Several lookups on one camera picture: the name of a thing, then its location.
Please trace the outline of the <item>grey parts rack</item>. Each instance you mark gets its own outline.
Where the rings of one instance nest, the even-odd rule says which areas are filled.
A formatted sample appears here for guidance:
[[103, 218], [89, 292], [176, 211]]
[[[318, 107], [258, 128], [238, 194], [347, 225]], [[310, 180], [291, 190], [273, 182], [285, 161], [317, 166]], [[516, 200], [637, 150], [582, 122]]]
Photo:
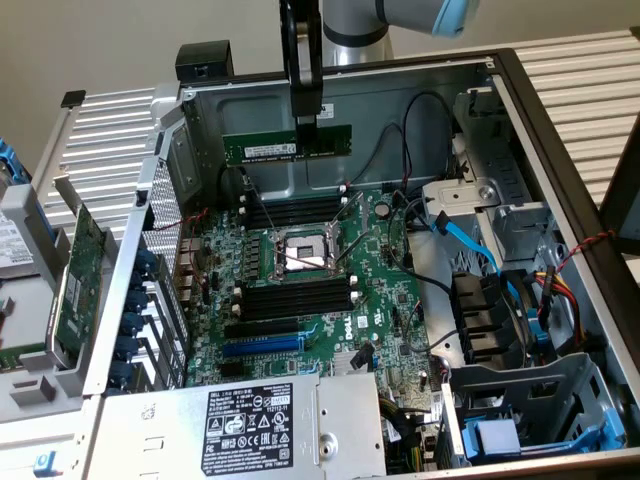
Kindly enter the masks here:
[[[69, 259], [75, 217], [69, 209], [70, 231], [53, 226], [30, 184], [7, 187], [0, 210], [15, 223], [38, 272], [0, 280], [0, 424], [77, 410], [98, 330], [71, 369], [56, 367], [46, 350], [51, 306]], [[116, 258], [104, 262], [101, 315]]]

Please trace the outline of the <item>metal CPU socket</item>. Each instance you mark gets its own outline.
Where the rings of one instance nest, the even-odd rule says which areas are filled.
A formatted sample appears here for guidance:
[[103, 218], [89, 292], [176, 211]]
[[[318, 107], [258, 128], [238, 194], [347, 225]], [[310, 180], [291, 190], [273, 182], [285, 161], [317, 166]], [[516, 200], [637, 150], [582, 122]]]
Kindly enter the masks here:
[[273, 262], [268, 279], [274, 282], [333, 278], [345, 274], [341, 265], [342, 228], [337, 220], [274, 229], [267, 236]]

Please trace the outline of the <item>blue plastic latch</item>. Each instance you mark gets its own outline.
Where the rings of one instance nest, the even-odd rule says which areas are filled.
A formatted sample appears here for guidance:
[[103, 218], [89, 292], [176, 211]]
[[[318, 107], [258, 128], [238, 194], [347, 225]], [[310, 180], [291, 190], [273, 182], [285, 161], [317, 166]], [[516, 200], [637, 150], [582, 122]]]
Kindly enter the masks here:
[[553, 352], [549, 334], [542, 328], [535, 308], [526, 311], [526, 322], [530, 339], [528, 352], [532, 355], [549, 356]]

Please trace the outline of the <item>grey metal drive cage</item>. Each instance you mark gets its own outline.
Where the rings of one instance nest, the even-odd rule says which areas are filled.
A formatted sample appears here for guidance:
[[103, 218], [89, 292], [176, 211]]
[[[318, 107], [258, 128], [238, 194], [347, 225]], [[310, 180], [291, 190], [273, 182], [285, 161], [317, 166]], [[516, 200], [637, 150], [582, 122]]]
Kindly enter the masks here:
[[471, 88], [458, 94], [454, 120], [455, 177], [423, 187], [430, 221], [445, 213], [488, 248], [501, 268], [546, 269], [563, 260], [554, 215], [524, 171], [527, 157], [499, 94]]

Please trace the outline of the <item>black frame object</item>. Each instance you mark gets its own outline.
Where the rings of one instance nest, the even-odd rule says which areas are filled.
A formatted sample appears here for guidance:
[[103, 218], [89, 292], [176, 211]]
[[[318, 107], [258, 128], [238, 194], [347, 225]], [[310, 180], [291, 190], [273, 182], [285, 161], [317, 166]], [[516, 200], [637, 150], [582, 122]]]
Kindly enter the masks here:
[[622, 254], [640, 257], [640, 112], [599, 207], [602, 225], [613, 230]]

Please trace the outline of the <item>green graphics card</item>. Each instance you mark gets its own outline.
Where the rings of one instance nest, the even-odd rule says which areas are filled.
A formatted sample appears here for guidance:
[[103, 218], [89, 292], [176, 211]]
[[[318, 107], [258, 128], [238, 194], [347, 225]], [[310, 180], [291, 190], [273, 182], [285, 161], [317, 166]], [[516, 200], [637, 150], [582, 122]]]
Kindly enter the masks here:
[[47, 325], [46, 350], [60, 369], [73, 368], [82, 349], [92, 345], [100, 321], [104, 262], [113, 262], [117, 247], [101, 228], [72, 185], [70, 177], [54, 178], [54, 187], [75, 217], [75, 227]]

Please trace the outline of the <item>black fan shroud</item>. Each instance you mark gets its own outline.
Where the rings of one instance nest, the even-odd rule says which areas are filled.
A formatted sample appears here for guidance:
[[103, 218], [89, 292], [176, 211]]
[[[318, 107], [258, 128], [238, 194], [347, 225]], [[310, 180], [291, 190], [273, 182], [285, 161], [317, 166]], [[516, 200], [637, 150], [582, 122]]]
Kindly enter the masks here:
[[523, 366], [522, 334], [496, 274], [480, 277], [455, 272], [450, 300], [467, 365], [497, 371]]

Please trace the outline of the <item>grey metal disk bay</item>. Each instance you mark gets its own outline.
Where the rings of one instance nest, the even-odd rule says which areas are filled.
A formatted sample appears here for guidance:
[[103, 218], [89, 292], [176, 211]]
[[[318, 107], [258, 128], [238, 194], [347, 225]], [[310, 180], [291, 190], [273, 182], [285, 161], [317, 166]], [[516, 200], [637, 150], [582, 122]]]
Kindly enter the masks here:
[[513, 419], [521, 444], [531, 446], [569, 440], [587, 426], [600, 424], [605, 410], [618, 413], [600, 369], [585, 353], [539, 367], [455, 368], [442, 385], [442, 395], [434, 452], [441, 470], [474, 466], [465, 458], [461, 435], [473, 419]]

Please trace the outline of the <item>open grey PC case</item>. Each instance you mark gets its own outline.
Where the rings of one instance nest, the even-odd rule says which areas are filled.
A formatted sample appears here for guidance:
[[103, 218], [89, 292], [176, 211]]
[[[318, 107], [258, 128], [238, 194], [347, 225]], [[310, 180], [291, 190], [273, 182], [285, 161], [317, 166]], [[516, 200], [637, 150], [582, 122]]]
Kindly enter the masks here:
[[[501, 268], [445, 213], [429, 220], [423, 187], [455, 177], [456, 96], [471, 88], [495, 90], [527, 157], [524, 171], [548, 202], [566, 247], [546, 269]], [[512, 51], [454, 54], [330, 69], [324, 77], [317, 127], [351, 125], [349, 156], [228, 166], [222, 136], [295, 130], [289, 82], [241, 78], [183, 88], [164, 114], [144, 161], [98, 331], [86, 392], [88, 424], [76, 437], [76, 475], [89, 480], [90, 456], [110, 397], [192, 388], [186, 370], [192, 333], [174, 286], [181, 242], [218, 211], [234, 211], [251, 190], [262, 200], [340, 196], [381, 190], [391, 197], [408, 242], [409, 274], [424, 302], [427, 351], [437, 385], [407, 402], [377, 387], [386, 474], [364, 480], [640, 480], [640, 289]], [[138, 249], [157, 257], [157, 271], [134, 267]], [[148, 295], [135, 338], [132, 381], [109, 384], [131, 274]], [[442, 385], [464, 361], [450, 296], [455, 272], [496, 274], [522, 334], [521, 368], [585, 353], [602, 373], [627, 435], [624, 449], [441, 470], [434, 452], [441, 429]], [[528, 352], [526, 311], [535, 308], [549, 334], [549, 356]]]

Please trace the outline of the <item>blue plastic disk carrier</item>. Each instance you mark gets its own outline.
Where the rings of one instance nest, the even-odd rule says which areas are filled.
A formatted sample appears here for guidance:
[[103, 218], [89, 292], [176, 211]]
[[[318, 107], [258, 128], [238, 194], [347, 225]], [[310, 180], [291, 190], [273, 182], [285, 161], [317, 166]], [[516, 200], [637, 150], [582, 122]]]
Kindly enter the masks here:
[[604, 411], [600, 424], [587, 426], [569, 440], [523, 446], [513, 419], [473, 419], [461, 435], [465, 458], [474, 466], [618, 450], [626, 442], [622, 421], [613, 408]]

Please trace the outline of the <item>metal socket cover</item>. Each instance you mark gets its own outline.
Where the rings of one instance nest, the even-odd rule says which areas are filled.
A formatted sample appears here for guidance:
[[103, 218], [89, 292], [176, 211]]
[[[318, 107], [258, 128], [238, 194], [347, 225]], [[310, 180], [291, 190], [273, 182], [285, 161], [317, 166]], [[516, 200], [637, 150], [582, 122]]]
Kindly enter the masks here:
[[358, 205], [358, 212], [361, 220], [361, 234], [369, 233], [369, 204], [364, 199], [364, 193], [358, 192], [355, 196], [350, 197], [334, 215], [334, 217], [326, 224], [324, 231], [326, 235], [332, 235], [338, 227], [340, 218], [353, 210]]

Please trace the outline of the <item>green Dell motherboard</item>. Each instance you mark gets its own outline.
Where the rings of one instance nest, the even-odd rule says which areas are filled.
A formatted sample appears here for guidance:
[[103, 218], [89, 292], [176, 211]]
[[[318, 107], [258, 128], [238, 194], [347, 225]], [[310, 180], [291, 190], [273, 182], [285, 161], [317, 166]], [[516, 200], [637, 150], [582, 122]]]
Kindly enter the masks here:
[[[424, 302], [419, 285], [409, 272], [411, 256], [400, 215], [380, 220], [374, 206], [391, 197], [381, 190], [369, 191], [369, 233], [341, 262], [351, 286], [351, 311], [332, 312], [293, 318], [299, 321], [297, 335], [305, 341], [301, 351], [225, 358], [226, 343], [245, 339], [226, 339], [224, 328], [241, 321], [231, 314], [236, 301], [242, 301], [242, 286], [293, 283], [268, 279], [273, 258], [267, 236], [270, 228], [248, 230], [234, 211], [209, 214], [196, 224], [191, 237], [205, 242], [209, 287], [192, 299], [186, 314], [192, 333], [186, 383], [190, 387], [241, 380], [265, 380], [283, 376], [317, 374], [331, 376], [336, 352], [358, 351], [369, 342], [375, 348], [374, 375], [378, 390], [388, 398], [407, 402], [411, 396], [423, 396], [437, 385], [437, 367], [432, 363], [423, 325]], [[339, 221], [343, 250], [361, 234], [358, 205]], [[218, 365], [242, 361], [246, 375], [222, 378]]]

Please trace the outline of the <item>blue push button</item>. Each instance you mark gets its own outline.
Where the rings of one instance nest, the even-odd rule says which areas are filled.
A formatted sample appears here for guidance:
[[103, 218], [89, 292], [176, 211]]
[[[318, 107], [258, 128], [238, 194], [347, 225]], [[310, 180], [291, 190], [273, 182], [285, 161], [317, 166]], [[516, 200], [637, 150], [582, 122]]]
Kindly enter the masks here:
[[56, 451], [41, 452], [33, 463], [33, 475], [35, 478], [51, 478], [57, 475], [55, 469]]

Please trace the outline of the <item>silver power supply unit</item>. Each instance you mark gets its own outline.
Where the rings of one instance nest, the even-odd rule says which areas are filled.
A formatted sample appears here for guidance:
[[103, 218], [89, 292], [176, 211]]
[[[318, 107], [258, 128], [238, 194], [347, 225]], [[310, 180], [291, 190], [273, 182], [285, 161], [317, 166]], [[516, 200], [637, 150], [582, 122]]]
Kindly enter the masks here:
[[370, 374], [107, 399], [89, 480], [364, 480], [386, 474]]

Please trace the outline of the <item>green RAM stick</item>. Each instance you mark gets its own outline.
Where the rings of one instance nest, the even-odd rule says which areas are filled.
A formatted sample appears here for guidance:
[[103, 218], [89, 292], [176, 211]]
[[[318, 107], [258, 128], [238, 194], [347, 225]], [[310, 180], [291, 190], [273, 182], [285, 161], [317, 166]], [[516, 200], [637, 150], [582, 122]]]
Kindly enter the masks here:
[[352, 152], [352, 126], [318, 127], [306, 142], [297, 138], [295, 130], [226, 134], [222, 140], [226, 164], [232, 167], [340, 157]]

